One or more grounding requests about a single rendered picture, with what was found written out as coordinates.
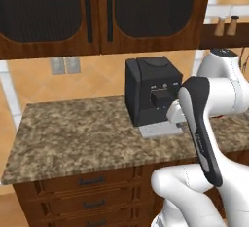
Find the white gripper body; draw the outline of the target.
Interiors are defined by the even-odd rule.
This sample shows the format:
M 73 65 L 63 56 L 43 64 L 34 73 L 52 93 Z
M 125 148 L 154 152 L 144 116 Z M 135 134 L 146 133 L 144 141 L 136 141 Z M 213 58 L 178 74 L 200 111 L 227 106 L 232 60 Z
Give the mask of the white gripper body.
M 186 121 L 179 100 L 175 100 L 172 102 L 171 106 L 169 107 L 166 113 L 166 117 L 168 121 L 172 124 L 180 124 Z

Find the black coffee machine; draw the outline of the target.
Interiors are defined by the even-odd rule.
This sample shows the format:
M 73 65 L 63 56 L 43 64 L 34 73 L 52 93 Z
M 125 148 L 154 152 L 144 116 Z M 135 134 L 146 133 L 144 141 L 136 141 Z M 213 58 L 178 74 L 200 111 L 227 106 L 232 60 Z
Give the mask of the black coffee machine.
M 166 113 L 182 84 L 183 74 L 167 57 L 139 57 L 125 61 L 124 101 L 134 127 L 144 138 L 181 134 Z

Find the wooden salt shaker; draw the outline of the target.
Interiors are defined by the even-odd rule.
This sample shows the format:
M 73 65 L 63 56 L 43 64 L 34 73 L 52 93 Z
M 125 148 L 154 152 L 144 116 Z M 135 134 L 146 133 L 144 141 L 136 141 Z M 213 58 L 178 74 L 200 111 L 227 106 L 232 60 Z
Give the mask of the wooden salt shaker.
M 224 35 L 224 29 L 225 29 L 225 17 L 219 17 L 218 23 L 215 28 L 214 35 L 215 36 L 223 36 Z

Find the wooden pepper shaker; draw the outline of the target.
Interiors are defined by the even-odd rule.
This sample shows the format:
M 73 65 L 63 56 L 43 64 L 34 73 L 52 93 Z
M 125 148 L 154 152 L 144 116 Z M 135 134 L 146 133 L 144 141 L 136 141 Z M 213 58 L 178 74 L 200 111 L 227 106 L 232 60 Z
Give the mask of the wooden pepper shaker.
M 228 27 L 228 30 L 227 30 L 227 35 L 228 36 L 234 36 L 236 34 L 236 28 L 237 28 L 237 21 L 239 19 L 239 16 L 237 15 L 233 15 L 231 17 L 231 23 Z

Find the dark wooden cupboard door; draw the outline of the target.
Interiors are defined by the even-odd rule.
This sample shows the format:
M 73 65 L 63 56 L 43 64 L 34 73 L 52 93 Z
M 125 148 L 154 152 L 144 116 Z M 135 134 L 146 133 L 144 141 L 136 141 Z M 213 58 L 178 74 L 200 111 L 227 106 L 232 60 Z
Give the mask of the dark wooden cupboard door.
M 107 40 L 107 0 L 98 2 L 103 54 L 194 50 L 199 46 L 208 0 L 113 0 L 113 42 Z
M 90 0 L 93 43 L 84 0 L 0 0 L 0 59 L 99 53 L 98 0 Z

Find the brown wooden drawer front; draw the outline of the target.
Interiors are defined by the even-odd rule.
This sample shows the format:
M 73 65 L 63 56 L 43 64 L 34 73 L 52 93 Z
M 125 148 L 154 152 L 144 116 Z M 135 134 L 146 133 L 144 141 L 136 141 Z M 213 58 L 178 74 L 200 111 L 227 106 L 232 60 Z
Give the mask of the brown wooden drawer front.
M 93 194 L 78 194 L 48 202 L 48 209 L 53 215 L 63 215 L 89 209 L 98 209 L 129 203 L 141 198 L 140 187 L 122 187 L 112 191 Z M 97 208 L 83 208 L 83 202 L 93 203 L 104 199 L 105 205 Z
M 55 223 L 56 227 L 86 227 L 87 222 L 106 219 L 107 222 L 103 226 L 98 227 L 127 227 L 139 221 L 140 208 L 122 208 L 109 212 L 81 215 L 75 218 L 60 220 Z
M 45 193 L 59 193 L 72 190 L 79 190 L 80 188 L 86 188 L 89 186 L 98 186 L 98 185 L 107 185 L 112 183 L 119 183 L 123 181 L 130 181 L 136 177 L 141 177 L 143 169 L 141 167 L 117 169 L 117 170 L 105 170 L 98 172 L 91 172 L 79 175 L 64 176 L 60 178 L 42 180 L 39 183 L 41 184 Z M 103 175 L 105 182 L 92 184 L 92 185 L 79 185 L 79 178 L 82 179 L 92 179 Z

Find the dark wooden wall shelf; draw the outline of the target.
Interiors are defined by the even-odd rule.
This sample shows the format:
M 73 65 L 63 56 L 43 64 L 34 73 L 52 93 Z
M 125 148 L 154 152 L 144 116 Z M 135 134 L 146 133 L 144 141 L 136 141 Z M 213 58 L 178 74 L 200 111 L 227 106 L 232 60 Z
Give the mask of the dark wooden wall shelf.
M 227 30 L 229 24 L 225 24 L 224 35 L 215 36 L 215 24 L 205 24 L 202 27 L 199 48 L 222 49 L 222 48 L 241 48 L 249 47 L 249 23 L 239 23 L 236 27 L 236 34 L 229 36 Z

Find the grey wall socket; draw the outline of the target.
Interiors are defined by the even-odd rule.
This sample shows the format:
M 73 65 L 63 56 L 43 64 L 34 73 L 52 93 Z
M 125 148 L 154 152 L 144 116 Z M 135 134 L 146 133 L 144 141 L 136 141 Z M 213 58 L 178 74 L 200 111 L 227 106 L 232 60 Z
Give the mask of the grey wall socket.
M 76 74 L 81 72 L 80 59 L 78 57 L 67 57 L 65 61 L 67 72 L 69 74 Z
M 65 73 L 65 65 L 62 57 L 51 58 L 50 65 L 53 75 L 60 75 Z

